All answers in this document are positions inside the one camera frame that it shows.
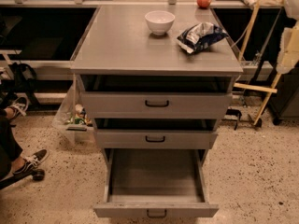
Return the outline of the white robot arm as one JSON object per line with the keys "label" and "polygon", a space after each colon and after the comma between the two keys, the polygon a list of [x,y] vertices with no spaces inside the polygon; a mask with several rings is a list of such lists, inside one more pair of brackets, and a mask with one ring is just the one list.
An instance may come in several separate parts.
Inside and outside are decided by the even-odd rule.
{"label": "white robot arm", "polygon": [[261,0],[266,7],[284,7],[286,15],[296,20],[292,28],[285,28],[280,39],[276,70],[280,74],[289,73],[299,61],[299,0]]}

